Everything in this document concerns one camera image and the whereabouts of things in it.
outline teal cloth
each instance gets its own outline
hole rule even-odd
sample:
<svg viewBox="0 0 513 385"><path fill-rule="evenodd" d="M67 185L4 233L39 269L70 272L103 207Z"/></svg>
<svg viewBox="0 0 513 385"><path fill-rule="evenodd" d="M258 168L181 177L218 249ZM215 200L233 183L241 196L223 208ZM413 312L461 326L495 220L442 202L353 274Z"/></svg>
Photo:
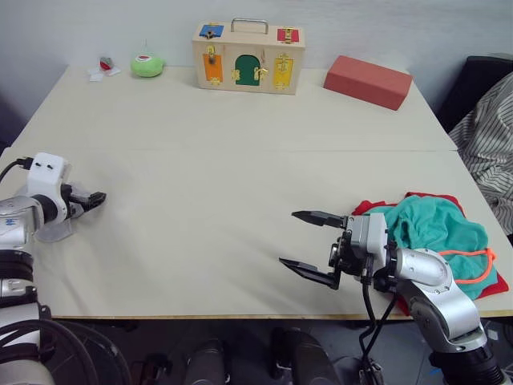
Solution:
<svg viewBox="0 0 513 385"><path fill-rule="evenodd" d="M457 205L444 198L411 196L397 206L380 206L366 212L370 213L385 214L389 238L396 241L398 247L472 252L488 245L485 229L468 221ZM449 262L454 279L477 278L487 268L486 254L446 255L444 258ZM493 267L483 281L458 286L471 299L476 299L487 286L495 283L497 271Z"/></svg>

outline table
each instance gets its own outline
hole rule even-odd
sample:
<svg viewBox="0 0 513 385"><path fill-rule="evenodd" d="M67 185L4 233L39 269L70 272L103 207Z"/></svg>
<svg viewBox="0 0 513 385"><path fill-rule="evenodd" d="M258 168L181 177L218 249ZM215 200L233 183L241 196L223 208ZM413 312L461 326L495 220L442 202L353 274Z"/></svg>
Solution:
<svg viewBox="0 0 513 385"><path fill-rule="evenodd" d="M14 146L0 166L39 149ZM456 152L44 149L73 164L71 181L108 194L72 237L37 244L40 301L57 317L366 318L352 277L334 291L278 262L327 269L339 235L290 213L350 213L362 199L398 201L407 191L456 196L513 279L511 246ZM8 174L0 196L25 177ZM378 314L387 304L373 290L372 301ZM476 305L483 316L512 315L513 295Z"/></svg>
<svg viewBox="0 0 513 385"><path fill-rule="evenodd" d="M303 70L296 95L199 89L192 68L153 79L125 71L90 83L69 67L17 147L274 151L450 151L454 143L412 83L398 111L322 88Z"/></svg>

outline wooden latch box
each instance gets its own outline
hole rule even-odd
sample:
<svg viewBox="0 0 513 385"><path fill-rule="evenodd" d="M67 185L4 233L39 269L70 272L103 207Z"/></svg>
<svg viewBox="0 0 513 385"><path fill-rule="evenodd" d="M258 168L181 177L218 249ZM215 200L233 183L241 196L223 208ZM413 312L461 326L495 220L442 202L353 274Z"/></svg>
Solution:
<svg viewBox="0 0 513 385"><path fill-rule="evenodd" d="M202 88L296 93L305 53L301 28L252 18L204 22L192 45Z"/></svg>

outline green door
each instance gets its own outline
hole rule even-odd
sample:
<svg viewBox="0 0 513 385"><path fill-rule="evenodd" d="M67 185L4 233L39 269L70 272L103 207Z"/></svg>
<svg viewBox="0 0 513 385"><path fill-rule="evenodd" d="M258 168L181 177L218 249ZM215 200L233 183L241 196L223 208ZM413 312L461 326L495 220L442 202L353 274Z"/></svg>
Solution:
<svg viewBox="0 0 513 385"><path fill-rule="evenodd" d="M239 79L235 84L245 86L258 86L260 85L260 76L255 80L255 68L260 69L260 61L252 55L241 55L235 61L235 69L239 70Z"/></svg>

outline blue latch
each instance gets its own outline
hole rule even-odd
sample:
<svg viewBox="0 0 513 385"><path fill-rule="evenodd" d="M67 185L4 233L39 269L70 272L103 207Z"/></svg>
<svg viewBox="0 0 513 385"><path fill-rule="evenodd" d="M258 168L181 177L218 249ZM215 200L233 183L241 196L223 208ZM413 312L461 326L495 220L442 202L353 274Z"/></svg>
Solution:
<svg viewBox="0 0 513 385"><path fill-rule="evenodd" d="M200 36L204 38L220 38L223 34L224 26L211 26L209 24L205 24L203 28L201 28Z"/></svg>

